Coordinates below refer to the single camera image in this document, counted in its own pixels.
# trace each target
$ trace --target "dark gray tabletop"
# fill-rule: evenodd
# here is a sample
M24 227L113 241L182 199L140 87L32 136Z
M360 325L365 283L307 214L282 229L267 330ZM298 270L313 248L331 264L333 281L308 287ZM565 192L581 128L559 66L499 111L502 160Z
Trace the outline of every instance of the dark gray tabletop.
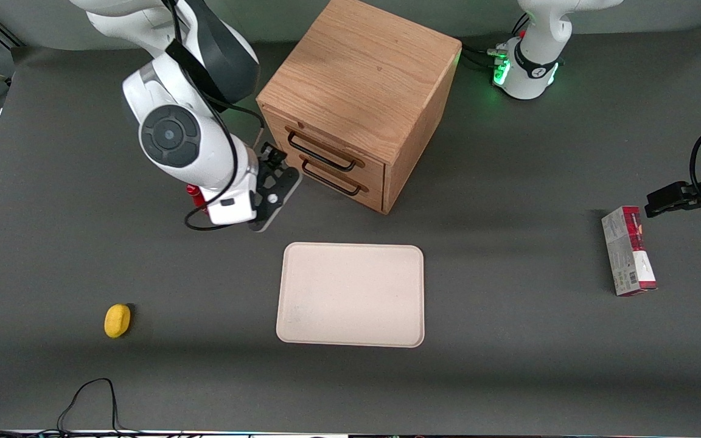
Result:
M290 48L256 47L265 78ZM17 58L0 118L0 428L50 427L110 377L139 429L701 436L701 212L645 221L660 289L631 299L612 292L599 222L687 178L701 29L576 36L535 102L462 67L390 216L305 181L261 235L183 226L184 185L122 106L144 52ZM423 249L422 346L279 341L295 241ZM136 319L112 341L116 302ZM108 424L103 386L67 421Z

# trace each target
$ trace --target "wooden top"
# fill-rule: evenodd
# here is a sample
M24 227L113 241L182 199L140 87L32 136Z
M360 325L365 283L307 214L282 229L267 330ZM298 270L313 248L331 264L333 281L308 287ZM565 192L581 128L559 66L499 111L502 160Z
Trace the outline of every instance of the wooden top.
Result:
M392 164L460 50L389 12L332 0L257 100Z

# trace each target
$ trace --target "wooden drawer cabinet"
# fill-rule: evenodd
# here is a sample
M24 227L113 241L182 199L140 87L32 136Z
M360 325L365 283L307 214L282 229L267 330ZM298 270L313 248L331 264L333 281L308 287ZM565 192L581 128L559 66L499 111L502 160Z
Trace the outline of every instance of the wooden drawer cabinet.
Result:
M257 97L287 163L387 214L439 125L461 43L331 0Z

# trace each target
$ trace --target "yellow sponge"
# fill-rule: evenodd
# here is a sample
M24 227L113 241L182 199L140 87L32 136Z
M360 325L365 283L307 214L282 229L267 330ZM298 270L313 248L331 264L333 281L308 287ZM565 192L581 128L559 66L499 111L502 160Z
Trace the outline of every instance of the yellow sponge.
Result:
M128 330L131 310L125 304L113 305L105 316L105 333L110 338L119 338Z

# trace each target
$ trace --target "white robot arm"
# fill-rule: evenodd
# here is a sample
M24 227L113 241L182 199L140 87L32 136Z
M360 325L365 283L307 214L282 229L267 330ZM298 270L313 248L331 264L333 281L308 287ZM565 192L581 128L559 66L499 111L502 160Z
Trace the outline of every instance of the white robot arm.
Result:
M534 99L553 82L557 59L570 36L573 23L567 14L595 11L620 5L623 0L518 0L531 21L522 38L509 41L490 50L500 57L494 84L512 97Z
M208 200L186 217L186 225L210 230L249 222L254 231L263 231L301 176L268 145L259 159L219 116L256 88L259 61L250 44L203 0L70 1L101 33L138 44L153 56L126 78L123 92L148 159L198 186ZM264 187L268 177L275 186ZM200 210L217 226L191 225L190 217Z

